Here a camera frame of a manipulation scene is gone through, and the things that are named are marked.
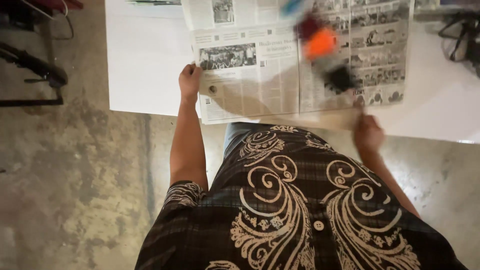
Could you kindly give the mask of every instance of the plaid pattern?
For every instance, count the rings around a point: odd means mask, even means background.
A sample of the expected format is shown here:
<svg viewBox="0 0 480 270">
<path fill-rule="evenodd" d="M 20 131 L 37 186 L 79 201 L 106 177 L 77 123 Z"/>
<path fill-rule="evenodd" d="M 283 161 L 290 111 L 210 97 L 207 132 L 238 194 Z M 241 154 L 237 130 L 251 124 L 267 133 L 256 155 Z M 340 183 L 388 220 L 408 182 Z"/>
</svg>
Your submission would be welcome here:
<svg viewBox="0 0 480 270">
<path fill-rule="evenodd" d="M 135 269 L 464 269 L 356 160 L 295 127 L 235 138 L 209 192 L 168 190 Z"/>
</svg>

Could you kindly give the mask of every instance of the concrete floor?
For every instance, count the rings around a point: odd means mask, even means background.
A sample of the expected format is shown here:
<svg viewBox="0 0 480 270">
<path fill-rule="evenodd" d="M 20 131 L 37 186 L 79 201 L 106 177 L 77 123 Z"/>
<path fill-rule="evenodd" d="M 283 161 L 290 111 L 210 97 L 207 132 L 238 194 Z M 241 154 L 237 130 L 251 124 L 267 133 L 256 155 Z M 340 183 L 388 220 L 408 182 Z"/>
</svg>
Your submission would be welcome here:
<svg viewBox="0 0 480 270">
<path fill-rule="evenodd" d="M 168 188 L 176 117 L 108 109 L 104 4 L 71 12 L 75 39 L 54 41 L 67 72 L 65 105 L 0 109 L 0 269 L 132 269 Z M 68 33 L 61 17 L 52 32 Z M 32 33 L 0 40 L 46 59 Z M 0 98 L 51 97 L 0 61 Z M 357 158 L 350 133 L 312 129 Z M 222 158 L 225 125 L 202 125 L 207 175 Z M 388 137 L 382 154 L 423 219 L 479 269 L 480 145 Z"/>
</svg>

